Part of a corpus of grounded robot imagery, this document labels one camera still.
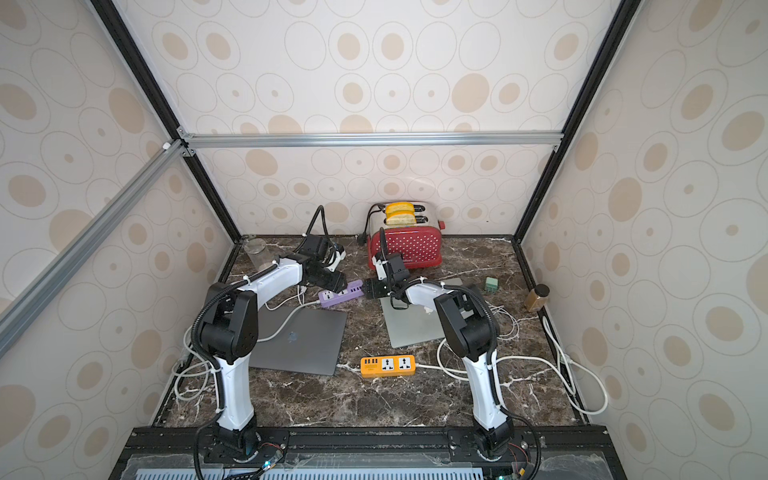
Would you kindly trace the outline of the silver apple laptop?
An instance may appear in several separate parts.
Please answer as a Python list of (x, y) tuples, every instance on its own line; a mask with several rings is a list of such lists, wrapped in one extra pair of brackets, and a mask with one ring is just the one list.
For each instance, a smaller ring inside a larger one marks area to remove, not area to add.
[(396, 348), (444, 339), (457, 355), (476, 360), (493, 344), (494, 321), (479, 292), (469, 287), (414, 280), (381, 302)]

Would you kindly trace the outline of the orange power strip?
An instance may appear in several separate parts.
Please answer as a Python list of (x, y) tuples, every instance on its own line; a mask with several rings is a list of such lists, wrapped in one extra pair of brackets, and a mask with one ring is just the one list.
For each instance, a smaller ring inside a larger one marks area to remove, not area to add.
[(415, 371), (413, 355), (364, 357), (360, 364), (361, 376), (366, 379), (410, 376)]

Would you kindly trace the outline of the purple power strip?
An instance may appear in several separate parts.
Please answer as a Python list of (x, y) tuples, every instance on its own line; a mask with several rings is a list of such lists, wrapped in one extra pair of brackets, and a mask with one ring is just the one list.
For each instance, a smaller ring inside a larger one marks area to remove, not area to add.
[(363, 281), (354, 280), (349, 282), (347, 287), (340, 293), (334, 293), (328, 290), (323, 290), (318, 294), (318, 300), (322, 308), (328, 309), (333, 306), (360, 298), (364, 296)]

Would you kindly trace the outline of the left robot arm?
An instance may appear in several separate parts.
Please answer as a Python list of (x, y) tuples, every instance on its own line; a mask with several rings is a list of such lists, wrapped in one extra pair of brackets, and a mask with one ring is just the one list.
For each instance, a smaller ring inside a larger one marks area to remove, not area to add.
[(293, 251), (233, 283), (214, 283), (191, 327), (193, 350), (213, 367), (217, 387), (214, 439), (239, 455), (256, 451), (259, 437), (250, 399), (250, 354), (259, 340), (258, 313), (272, 298), (294, 286), (334, 293), (347, 287), (338, 270), (343, 246), (327, 236), (306, 234)]

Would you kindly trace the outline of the green charger adapter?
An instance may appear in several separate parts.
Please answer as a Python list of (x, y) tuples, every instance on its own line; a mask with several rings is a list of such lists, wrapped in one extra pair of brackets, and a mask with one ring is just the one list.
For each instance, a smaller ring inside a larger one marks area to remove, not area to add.
[(499, 280), (495, 277), (487, 277), (484, 284), (487, 293), (495, 293), (499, 289)]

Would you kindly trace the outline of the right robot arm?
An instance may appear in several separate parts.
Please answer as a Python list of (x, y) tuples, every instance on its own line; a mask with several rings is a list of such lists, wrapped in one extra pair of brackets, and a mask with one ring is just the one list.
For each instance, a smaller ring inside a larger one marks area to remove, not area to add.
[(444, 339), (465, 367), (479, 453), (488, 459), (500, 456), (514, 434), (514, 420), (502, 399), (496, 368), (499, 327), (488, 303), (476, 288), (412, 279), (400, 254), (377, 253), (373, 265), (376, 277), (364, 282), (369, 297), (437, 313)]

